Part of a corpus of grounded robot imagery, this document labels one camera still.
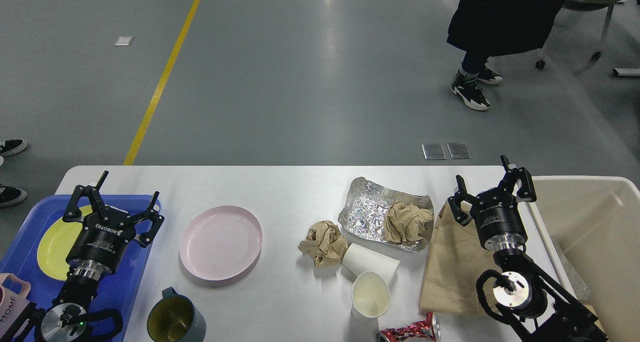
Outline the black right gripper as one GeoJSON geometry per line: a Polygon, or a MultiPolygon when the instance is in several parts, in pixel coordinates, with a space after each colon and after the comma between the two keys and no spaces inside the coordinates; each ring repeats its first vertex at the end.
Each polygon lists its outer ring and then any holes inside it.
{"type": "Polygon", "coordinates": [[[457,175],[457,189],[447,199],[454,220],[461,226],[467,226],[473,219],[480,245],[494,252],[524,246],[528,236],[518,203],[537,201],[529,171],[510,163],[506,155],[500,155],[500,160],[505,175],[498,183],[498,191],[485,191],[473,196],[467,192],[464,178],[457,175]],[[469,212],[462,209],[464,201],[471,205],[469,212]]]}

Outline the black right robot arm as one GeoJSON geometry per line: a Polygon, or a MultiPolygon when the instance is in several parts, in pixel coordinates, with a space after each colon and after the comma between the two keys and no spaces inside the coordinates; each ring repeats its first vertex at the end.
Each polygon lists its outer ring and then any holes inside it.
{"type": "Polygon", "coordinates": [[[447,200],[457,223],[475,223],[480,245],[501,268],[484,271],[476,281],[482,309],[523,341],[607,341],[596,315],[526,254],[518,204],[537,200],[533,179],[505,155],[500,159],[505,174],[496,187],[474,196],[458,175],[457,190],[447,200]]]}

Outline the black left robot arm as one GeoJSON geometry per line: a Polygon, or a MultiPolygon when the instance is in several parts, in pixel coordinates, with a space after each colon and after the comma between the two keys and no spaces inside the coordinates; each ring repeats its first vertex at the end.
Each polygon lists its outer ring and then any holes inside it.
{"type": "Polygon", "coordinates": [[[2,341],[122,339],[149,251],[165,220],[158,192],[143,208],[142,195],[109,195],[77,185],[71,195],[39,201],[1,260],[2,273],[30,283],[20,328],[2,341]]]}

